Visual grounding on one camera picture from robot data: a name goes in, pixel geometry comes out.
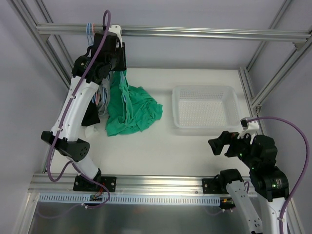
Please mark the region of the green tank top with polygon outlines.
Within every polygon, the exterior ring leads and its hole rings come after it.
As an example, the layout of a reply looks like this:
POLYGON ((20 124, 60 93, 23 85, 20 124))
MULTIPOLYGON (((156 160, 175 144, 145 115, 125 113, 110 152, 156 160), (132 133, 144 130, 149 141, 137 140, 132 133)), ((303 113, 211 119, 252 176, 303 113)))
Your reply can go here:
POLYGON ((114 72, 110 86, 110 102, 107 108, 107 136, 129 135, 148 129, 160 120, 163 106, 159 104, 143 87, 128 84, 127 102, 122 99, 119 88, 120 72, 114 72))

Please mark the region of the light blue wire hanger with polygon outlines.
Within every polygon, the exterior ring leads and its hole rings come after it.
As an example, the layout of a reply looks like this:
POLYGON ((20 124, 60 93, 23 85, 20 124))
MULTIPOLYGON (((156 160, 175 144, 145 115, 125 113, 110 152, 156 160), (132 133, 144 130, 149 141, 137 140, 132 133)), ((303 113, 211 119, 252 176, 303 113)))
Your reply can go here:
POLYGON ((128 89, 128 82, 126 79, 126 71, 121 71, 120 72, 120 83, 119 83, 119 88, 122 92, 122 99, 124 103, 127 102, 127 98, 129 96, 129 89, 128 89))

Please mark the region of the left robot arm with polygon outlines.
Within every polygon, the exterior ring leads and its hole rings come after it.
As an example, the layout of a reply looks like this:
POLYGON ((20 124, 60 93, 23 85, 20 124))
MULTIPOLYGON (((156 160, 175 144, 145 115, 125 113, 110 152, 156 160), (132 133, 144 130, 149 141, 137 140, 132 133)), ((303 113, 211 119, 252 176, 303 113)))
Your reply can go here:
POLYGON ((100 169, 90 159, 90 144, 79 138, 79 131, 91 99, 102 81, 110 72, 125 69, 125 44, 121 34, 96 32, 94 44, 88 47, 86 54, 75 60, 70 90, 55 125, 41 134, 41 139, 50 145, 48 173, 51 172, 51 157, 56 150, 78 169, 89 190, 100 188, 100 169))

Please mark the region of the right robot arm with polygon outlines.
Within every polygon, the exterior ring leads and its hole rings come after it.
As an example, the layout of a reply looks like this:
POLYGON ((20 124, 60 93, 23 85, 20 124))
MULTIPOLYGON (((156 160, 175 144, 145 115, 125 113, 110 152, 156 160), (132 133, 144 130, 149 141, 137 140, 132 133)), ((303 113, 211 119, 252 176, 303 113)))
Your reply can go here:
POLYGON ((256 213, 247 197, 245 182, 238 169, 226 169, 208 187, 229 194, 234 201, 245 229, 251 234, 283 234, 287 230, 284 203, 289 196, 286 175, 276 166, 275 141, 265 135, 224 131, 218 138, 208 140, 215 156, 228 146, 226 157, 237 157, 249 168, 250 183, 260 202, 261 215, 256 213))

